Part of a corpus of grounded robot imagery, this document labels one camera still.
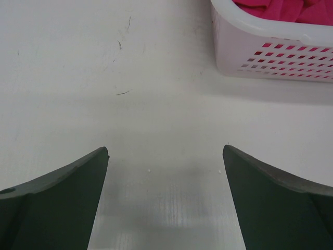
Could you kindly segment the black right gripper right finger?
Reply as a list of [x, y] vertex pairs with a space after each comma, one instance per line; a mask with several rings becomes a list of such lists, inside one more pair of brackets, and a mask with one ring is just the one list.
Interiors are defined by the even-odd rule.
[[332, 249], [332, 187], [230, 145], [223, 160], [246, 249]]

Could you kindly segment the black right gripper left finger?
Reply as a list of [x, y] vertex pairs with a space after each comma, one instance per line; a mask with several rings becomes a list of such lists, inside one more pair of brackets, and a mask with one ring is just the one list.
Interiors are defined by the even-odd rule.
[[1, 190], [1, 249], [87, 249], [108, 161], [100, 147]]

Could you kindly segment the pink t shirt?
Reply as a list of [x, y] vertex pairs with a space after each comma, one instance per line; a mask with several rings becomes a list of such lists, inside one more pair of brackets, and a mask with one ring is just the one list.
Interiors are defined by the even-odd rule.
[[262, 19], [332, 26], [332, 1], [242, 0], [234, 3]]

